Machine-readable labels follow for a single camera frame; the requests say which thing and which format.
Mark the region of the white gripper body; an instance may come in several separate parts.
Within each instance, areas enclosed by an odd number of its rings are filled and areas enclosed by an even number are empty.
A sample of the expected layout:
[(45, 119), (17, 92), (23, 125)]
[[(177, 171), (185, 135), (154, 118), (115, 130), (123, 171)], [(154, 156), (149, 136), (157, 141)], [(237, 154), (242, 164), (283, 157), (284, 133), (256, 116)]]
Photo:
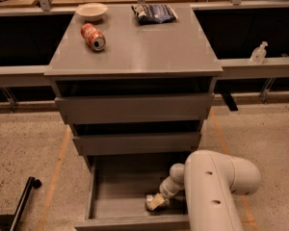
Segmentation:
[(184, 190), (184, 180), (182, 177), (167, 177), (160, 185), (160, 194), (165, 198), (173, 198), (180, 191)]

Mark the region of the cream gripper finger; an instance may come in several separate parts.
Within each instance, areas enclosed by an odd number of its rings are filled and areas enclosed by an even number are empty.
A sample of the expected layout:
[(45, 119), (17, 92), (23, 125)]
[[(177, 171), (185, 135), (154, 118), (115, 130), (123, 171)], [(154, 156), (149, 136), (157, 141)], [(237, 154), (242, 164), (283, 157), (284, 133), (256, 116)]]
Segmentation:
[(146, 207), (149, 211), (154, 211), (166, 202), (166, 198), (160, 194), (148, 194), (146, 196)]

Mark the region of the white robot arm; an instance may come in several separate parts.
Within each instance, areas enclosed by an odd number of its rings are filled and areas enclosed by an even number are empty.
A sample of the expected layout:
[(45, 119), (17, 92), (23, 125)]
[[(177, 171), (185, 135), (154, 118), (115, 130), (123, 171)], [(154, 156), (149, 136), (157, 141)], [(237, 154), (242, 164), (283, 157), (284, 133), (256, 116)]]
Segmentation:
[(256, 193), (258, 167), (243, 158), (199, 150), (183, 164), (174, 164), (159, 192), (146, 202), (154, 211), (166, 206), (179, 192), (185, 193), (191, 231), (244, 231), (233, 196)]

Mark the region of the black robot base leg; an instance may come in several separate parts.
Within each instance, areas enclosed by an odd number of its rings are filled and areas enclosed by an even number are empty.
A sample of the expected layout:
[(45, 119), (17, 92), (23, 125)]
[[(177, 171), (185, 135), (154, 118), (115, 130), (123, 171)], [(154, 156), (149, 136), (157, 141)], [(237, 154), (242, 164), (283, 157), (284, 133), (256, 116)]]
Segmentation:
[(29, 177), (17, 207), (12, 215), (0, 215), (0, 231), (16, 231), (32, 189), (39, 189), (42, 183), (38, 178)]

